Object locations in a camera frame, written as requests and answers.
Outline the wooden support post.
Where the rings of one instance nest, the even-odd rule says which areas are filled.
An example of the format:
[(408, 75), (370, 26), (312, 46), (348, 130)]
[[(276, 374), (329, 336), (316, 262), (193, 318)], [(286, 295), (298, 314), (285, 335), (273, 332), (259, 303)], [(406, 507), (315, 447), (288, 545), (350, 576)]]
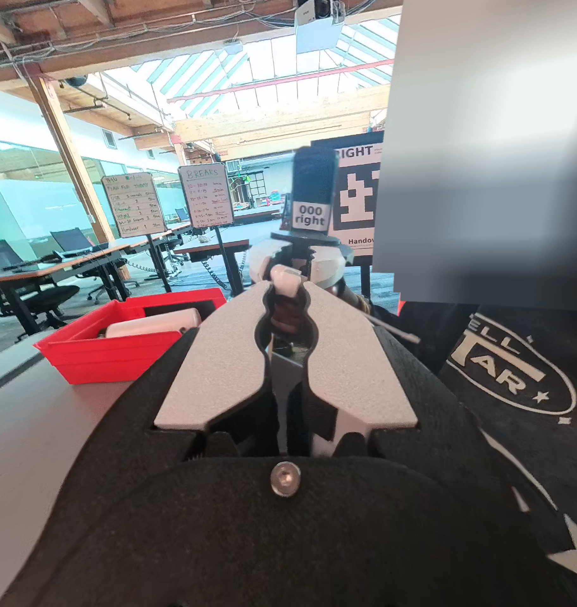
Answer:
[(34, 100), (41, 110), (97, 240), (99, 242), (114, 240), (115, 237), (96, 195), (92, 180), (73, 142), (71, 130), (53, 87), (52, 79), (41, 71), (38, 64), (29, 64), (20, 68), (19, 71), (25, 78)]

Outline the thin white rod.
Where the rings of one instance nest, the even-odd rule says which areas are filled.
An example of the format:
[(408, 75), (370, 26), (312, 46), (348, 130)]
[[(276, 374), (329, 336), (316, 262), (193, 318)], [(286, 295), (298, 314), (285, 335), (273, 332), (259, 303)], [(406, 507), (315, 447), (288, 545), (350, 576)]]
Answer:
[[(295, 299), (303, 285), (302, 274), (294, 268), (285, 265), (275, 265), (270, 271), (271, 283), (275, 287), (276, 292), (280, 296)], [(374, 316), (360, 310), (360, 313), (374, 325), (384, 328), (394, 336), (401, 338), (413, 344), (421, 343), (421, 338), (412, 334), (399, 330), (388, 323), (385, 323)]]

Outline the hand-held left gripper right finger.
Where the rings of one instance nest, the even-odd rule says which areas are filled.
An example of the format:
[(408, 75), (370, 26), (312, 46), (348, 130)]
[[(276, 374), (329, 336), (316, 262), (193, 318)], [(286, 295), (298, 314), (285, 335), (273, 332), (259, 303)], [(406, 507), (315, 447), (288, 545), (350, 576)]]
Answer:
[(416, 414), (372, 324), (311, 282), (304, 285), (313, 342), (304, 361), (302, 417), (311, 454), (330, 457), (341, 439), (415, 429)]

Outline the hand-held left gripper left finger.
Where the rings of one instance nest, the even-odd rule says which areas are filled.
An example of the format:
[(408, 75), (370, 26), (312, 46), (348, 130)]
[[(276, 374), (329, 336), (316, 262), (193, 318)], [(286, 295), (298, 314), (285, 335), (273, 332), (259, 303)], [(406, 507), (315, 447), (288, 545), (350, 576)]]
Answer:
[(208, 430), (264, 389), (271, 291), (271, 282), (259, 282), (202, 322), (154, 420), (156, 428)]

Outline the red plastic storage bin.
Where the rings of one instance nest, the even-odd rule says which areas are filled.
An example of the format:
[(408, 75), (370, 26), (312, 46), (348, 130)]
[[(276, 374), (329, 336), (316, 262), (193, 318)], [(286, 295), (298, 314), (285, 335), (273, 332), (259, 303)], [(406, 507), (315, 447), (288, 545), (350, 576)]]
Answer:
[(112, 301), (40, 339), (34, 347), (71, 385), (133, 381), (184, 334), (165, 332), (99, 338), (116, 322), (195, 308), (202, 321), (226, 303), (220, 288), (169, 292)]

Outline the person's right hand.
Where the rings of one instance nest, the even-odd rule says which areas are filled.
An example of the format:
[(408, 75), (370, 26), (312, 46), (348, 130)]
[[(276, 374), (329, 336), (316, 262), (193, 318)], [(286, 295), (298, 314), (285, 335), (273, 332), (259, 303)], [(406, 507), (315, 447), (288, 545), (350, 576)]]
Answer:
[(289, 297), (274, 290), (271, 303), (272, 332), (283, 337), (297, 336), (304, 322), (304, 308), (299, 296)]

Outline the handwritten whiteboard sign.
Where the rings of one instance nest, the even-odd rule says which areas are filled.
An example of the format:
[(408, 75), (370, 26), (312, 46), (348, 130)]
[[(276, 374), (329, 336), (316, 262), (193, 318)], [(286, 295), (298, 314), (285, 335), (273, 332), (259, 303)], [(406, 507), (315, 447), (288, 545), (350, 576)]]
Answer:
[(179, 166), (177, 172), (193, 228), (214, 228), (234, 222), (224, 163)]
[(122, 239), (168, 231), (150, 172), (102, 177), (102, 187)]

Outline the wooden office desk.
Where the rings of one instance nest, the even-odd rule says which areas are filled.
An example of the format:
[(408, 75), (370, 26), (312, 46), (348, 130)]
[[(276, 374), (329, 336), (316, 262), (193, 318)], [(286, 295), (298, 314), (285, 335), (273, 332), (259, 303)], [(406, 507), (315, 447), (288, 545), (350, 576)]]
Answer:
[(31, 287), (39, 289), (47, 281), (58, 283), (88, 271), (95, 271), (99, 275), (110, 300), (125, 301), (131, 292), (120, 277), (116, 262), (122, 260), (123, 254), (137, 254), (148, 249), (149, 244), (146, 237), (118, 239), (106, 249), (80, 257), (68, 257), (60, 263), (31, 263), (16, 269), (0, 269), (3, 317), (12, 315), (21, 324), (23, 333), (19, 335), (19, 340), (45, 328), (64, 326), (65, 320), (74, 320), (75, 317), (65, 316), (59, 311), (58, 306), (63, 302), (57, 298), (56, 292), (50, 294), (49, 289), (45, 290), (41, 297), (43, 303), (37, 304), (38, 310), (34, 311), (34, 295), (22, 299), (19, 290)]
[[(242, 271), (245, 267), (247, 252), (250, 249), (250, 241), (247, 239), (234, 240), (230, 242), (207, 242), (197, 245), (187, 244), (177, 247), (175, 255), (186, 255), (191, 262), (202, 264), (209, 276), (218, 287), (230, 291), (233, 297), (241, 294), (245, 288)], [(226, 280), (222, 280), (213, 271), (209, 260), (221, 256), (224, 261)]]

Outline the white ceiling projector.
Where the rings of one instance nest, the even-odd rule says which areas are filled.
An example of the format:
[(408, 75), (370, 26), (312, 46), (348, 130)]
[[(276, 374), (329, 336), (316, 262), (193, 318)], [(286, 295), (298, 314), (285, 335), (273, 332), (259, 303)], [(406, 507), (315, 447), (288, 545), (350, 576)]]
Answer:
[(296, 54), (333, 49), (344, 22), (343, 1), (298, 1), (294, 14)]

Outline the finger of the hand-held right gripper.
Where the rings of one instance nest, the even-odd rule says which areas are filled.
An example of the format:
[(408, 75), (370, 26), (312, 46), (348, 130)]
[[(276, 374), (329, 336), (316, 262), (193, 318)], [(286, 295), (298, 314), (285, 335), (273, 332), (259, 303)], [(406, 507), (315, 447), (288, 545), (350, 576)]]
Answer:
[(310, 281), (322, 289), (336, 285), (344, 275), (346, 265), (353, 262), (354, 250), (339, 246), (314, 245), (310, 247)]
[(249, 249), (248, 273), (253, 284), (267, 280), (270, 264), (275, 264), (273, 259), (284, 247), (286, 247), (285, 240), (266, 239)]

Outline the black framed marker sign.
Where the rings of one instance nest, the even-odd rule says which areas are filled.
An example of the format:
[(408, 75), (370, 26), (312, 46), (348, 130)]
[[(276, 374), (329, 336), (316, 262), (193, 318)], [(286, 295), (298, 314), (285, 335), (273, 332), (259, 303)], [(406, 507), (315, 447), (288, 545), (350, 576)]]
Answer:
[(329, 235), (353, 250), (352, 264), (360, 268), (361, 294), (366, 298), (370, 297), (383, 139), (384, 131), (368, 130), (311, 142), (312, 147), (331, 148), (338, 153)]

